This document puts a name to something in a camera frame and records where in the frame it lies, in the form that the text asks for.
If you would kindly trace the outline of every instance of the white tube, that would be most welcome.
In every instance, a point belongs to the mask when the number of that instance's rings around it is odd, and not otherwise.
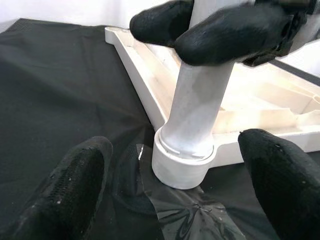
[[[217,10],[245,0],[195,0],[190,27]],[[182,63],[170,117],[156,135],[152,169],[164,184],[190,189],[204,179],[215,157],[212,128],[234,62],[221,66]]]

